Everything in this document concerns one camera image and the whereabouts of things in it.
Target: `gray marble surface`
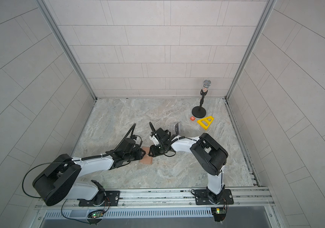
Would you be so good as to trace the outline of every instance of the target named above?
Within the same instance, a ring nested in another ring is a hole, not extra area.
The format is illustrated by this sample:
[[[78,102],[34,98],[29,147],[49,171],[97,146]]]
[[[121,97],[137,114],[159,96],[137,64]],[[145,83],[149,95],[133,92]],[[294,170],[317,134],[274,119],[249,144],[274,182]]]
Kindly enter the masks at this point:
[[[198,104],[197,98],[99,99],[74,156],[86,157],[114,149],[134,123],[137,124],[134,134],[141,136],[142,146],[149,147],[153,144],[149,139],[149,121],[155,129],[161,127],[163,130],[180,121],[180,135],[194,137],[207,132],[228,151],[224,170],[226,186],[252,186],[224,100],[205,98],[203,107],[207,110],[207,116],[214,117],[207,131],[198,125],[197,120],[189,119],[192,108]],[[190,188],[206,187],[208,183],[207,174],[194,155],[186,152],[177,152],[173,157],[155,157],[151,165],[133,161],[114,170],[85,175],[83,180],[97,180],[106,189]]]

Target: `black mounting plate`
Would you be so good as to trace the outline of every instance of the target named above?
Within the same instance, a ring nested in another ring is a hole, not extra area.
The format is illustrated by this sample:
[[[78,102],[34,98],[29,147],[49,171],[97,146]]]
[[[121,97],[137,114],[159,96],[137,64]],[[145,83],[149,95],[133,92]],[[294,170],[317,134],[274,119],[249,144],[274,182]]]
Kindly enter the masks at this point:
[[[211,203],[207,198],[208,198],[208,195],[207,195],[207,190],[206,189],[196,189],[195,190],[195,193],[202,196],[202,198],[195,198],[195,203],[197,205],[215,205],[213,203]],[[224,189],[223,190],[224,192],[224,198],[227,200],[227,203],[228,205],[231,205],[233,204],[233,197],[230,198],[229,196],[232,196],[232,192],[230,189]]]
[[[105,195],[108,197],[108,199],[110,201],[110,205],[108,205],[108,200],[107,200],[106,207],[117,206],[118,201],[119,201],[119,194],[120,194],[120,191],[105,191]],[[93,203],[89,200],[81,199],[79,201],[79,207],[95,207],[95,205],[93,205]]]

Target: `yellow plastic object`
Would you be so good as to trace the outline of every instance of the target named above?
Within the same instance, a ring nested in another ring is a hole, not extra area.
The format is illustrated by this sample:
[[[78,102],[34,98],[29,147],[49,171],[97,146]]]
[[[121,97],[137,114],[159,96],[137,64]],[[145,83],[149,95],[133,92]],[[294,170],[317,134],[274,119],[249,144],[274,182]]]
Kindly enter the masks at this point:
[[[214,118],[213,116],[208,116],[203,119],[197,120],[197,123],[204,128],[204,130],[207,130],[210,124],[213,122]]]

